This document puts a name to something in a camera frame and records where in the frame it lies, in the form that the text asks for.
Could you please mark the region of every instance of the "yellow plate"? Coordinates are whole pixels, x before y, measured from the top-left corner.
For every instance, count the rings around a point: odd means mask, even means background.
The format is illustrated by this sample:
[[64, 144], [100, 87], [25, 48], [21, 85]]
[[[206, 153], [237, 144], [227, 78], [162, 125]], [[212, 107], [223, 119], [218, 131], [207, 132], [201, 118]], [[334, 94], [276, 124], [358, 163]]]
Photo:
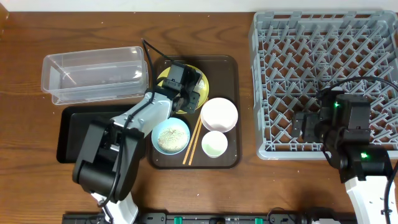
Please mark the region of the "yellow plate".
[[[199, 97], [199, 102], [198, 102], [198, 106], [197, 106], [197, 109], [198, 109], [205, 103], [207, 96], [209, 95], [209, 81], [207, 80], [206, 75], [201, 70], [199, 70], [199, 68], [196, 68], [192, 65], [188, 65], [188, 66], [196, 69], [197, 72], [201, 73], [201, 79], [205, 83], [205, 87], [203, 87], [201, 90], [199, 90], [200, 97]], [[169, 71], [170, 71], [170, 67], [166, 68], [157, 78], [167, 77], [167, 75], [169, 74]], [[163, 84], [163, 81], [161, 81], [158, 84], [158, 86], [162, 86], [162, 84]], [[185, 113], [187, 113], [187, 112], [182, 111], [182, 110], [177, 111], [177, 114], [185, 114]]]

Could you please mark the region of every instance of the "white wall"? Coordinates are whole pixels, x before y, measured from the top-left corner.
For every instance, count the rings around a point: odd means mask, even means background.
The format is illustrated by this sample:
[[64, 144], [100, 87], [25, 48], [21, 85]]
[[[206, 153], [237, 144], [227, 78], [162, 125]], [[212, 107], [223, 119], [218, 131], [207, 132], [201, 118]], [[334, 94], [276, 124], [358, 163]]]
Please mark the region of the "white wall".
[[254, 12], [361, 10], [398, 12], [398, 0], [0, 0], [8, 11]]

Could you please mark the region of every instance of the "tray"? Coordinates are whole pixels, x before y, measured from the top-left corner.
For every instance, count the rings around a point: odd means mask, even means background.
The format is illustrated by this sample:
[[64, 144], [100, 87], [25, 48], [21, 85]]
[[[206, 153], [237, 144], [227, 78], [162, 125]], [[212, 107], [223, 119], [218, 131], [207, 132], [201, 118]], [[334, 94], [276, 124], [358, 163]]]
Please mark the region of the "tray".
[[91, 120], [101, 116], [111, 119], [133, 105], [69, 106], [62, 111], [57, 160], [74, 163], [79, 155]]
[[[317, 90], [351, 77], [398, 80], [397, 15], [371, 12], [257, 12], [249, 33], [254, 125], [261, 159], [325, 159], [318, 142], [293, 138], [295, 111], [317, 111]], [[345, 83], [371, 103], [371, 143], [398, 158], [398, 98], [379, 82]]]
[[[193, 65], [199, 68], [207, 77], [209, 81], [210, 91], [209, 99], [216, 97], [223, 97], [232, 101], [239, 113], [239, 83], [238, 83], [238, 67], [234, 58], [230, 56], [189, 56], [189, 57], [171, 57], [172, 59]], [[157, 75], [163, 70], [170, 66], [170, 61], [160, 58], [155, 63], [155, 69]], [[195, 128], [198, 120], [200, 109], [196, 110], [194, 114], [176, 114], [174, 117], [180, 118], [185, 121], [190, 128], [191, 136], [193, 129]], [[187, 147], [180, 153], [172, 156], [166, 156], [159, 153], [152, 144], [147, 144], [149, 150], [147, 150], [148, 161], [157, 169], [228, 169], [236, 166], [241, 158], [241, 122], [240, 118], [236, 126], [225, 133], [228, 139], [228, 148], [224, 154], [216, 159], [208, 157], [201, 149], [201, 139], [208, 132], [208, 130], [202, 126], [200, 135], [195, 149], [195, 155], [192, 160], [192, 164], [189, 166], [188, 156], [185, 165], [182, 161], [187, 152]]]

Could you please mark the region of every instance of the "blue bowl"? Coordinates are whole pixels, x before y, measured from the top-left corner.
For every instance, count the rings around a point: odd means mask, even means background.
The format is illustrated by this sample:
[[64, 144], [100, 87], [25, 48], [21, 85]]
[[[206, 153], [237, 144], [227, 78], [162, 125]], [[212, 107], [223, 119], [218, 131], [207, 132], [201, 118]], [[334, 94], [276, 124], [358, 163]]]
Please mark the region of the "blue bowl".
[[[187, 136], [188, 136], [188, 141], [187, 141], [187, 143], [186, 143], [185, 146], [184, 146], [180, 151], [178, 151], [178, 152], [172, 152], [172, 153], [170, 153], [170, 152], [165, 152], [165, 151], [162, 150], [162, 148], [160, 148], [159, 144], [157, 143], [157, 140], [158, 140], [158, 138], [159, 138], [159, 135], [162, 133], [162, 131], [163, 131], [165, 128], [168, 128], [168, 127], [170, 127], [170, 126], [181, 126], [181, 127], [184, 129], [184, 131], [185, 131], [185, 133], [187, 134]], [[187, 124], [185, 124], [185, 122], [183, 122], [182, 120], [180, 120], [180, 119], [178, 119], [178, 118], [169, 118], [169, 119], [167, 119], [167, 120], [161, 122], [160, 124], [158, 124], [158, 125], [152, 130], [152, 135], [151, 135], [150, 137], [151, 137], [151, 139], [152, 139], [152, 144], [154, 145], [155, 149], [158, 150], [160, 153], [165, 154], [165, 155], [175, 155], [175, 154], [177, 154], [177, 153], [182, 152], [182, 151], [187, 147], [187, 145], [188, 145], [188, 143], [189, 143], [189, 140], [190, 140], [190, 138], [191, 138], [191, 134], [190, 134], [189, 128], [188, 128]]]

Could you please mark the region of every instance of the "wooden chopstick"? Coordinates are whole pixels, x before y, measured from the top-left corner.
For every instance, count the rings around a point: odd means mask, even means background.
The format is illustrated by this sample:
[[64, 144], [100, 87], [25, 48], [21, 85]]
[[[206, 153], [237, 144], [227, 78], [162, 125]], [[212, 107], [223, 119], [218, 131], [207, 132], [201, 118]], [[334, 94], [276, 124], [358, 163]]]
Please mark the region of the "wooden chopstick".
[[195, 137], [195, 134], [197, 132], [199, 123], [201, 124], [200, 116], [198, 118], [197, 124], [195, 125], [195, 129], [193, 130], [192, 138], [191, 138], [191, 141], [189, 142], [187, 153], [185, 153], [184, 161], [182, 162], [183, 165], [185, 165], [185, 162], [187, 161], [187, 158], [188, 158], [188, 155], [189, 155], [189, 151], [191, 149], [191, 145], [192, 145], [192, 142], [193, 142], [193, 138]]
[[194, 155], [194, 153], [195, 153], [195, 149], [197, 148], [197, 142], [198, 142], [198, 138], [199, 138], [199, 134], [200, 134], [200, 128], [201, 128], [201, 120], [200, 120], [200, 122], [199, 122], [198, 133], [197, 133], [197, 135], [196, 135], [196, 137], [195, 137], [195, 143], [193, 143], [193, 149], [192, 149], [191, 159], [189, 159], [189, 164], [188, 164], [188, 165], [191, 165], [192, 159], [193, 159], [193, 155]]

